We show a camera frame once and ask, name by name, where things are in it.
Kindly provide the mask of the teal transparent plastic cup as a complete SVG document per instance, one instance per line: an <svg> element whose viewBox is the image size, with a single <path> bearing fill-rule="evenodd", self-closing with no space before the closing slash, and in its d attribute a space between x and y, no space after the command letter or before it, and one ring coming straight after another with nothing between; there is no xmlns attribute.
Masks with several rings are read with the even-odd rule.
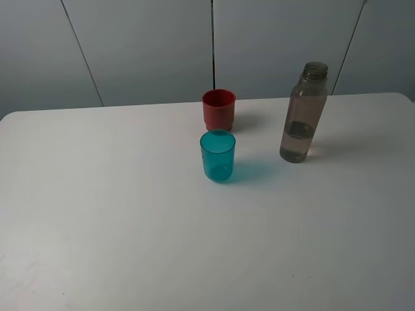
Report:
<svg viewBox="0 0 415 311"><path fill-rule="evenodd" d="M200 138L204 174L212 181L223 182L233 173L235 137L224 130L206 132Z"/></svg>

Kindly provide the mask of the smoky transparent water bottle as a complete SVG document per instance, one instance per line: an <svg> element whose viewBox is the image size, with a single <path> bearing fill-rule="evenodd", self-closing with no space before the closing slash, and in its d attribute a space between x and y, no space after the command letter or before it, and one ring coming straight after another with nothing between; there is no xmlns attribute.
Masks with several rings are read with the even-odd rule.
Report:
<svg viewBox="0 0 415 311"><path fill-rule="evenodd" d="M290 163L301 163L307 157L327 100L327 74L326 64L309 62L291 91L279 149Z"/></svg>

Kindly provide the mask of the red plastic cup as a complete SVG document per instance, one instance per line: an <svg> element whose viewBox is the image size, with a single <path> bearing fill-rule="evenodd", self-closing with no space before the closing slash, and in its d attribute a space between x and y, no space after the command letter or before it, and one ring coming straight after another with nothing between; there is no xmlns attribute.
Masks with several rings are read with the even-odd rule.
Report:
<svg viewBox="0 0 415 311"><path fill-rule="evenodd" d="M235 116L235 101L235 95L227 89L213 89L203 95L204 123L208 131L231 131Z"/></svg>

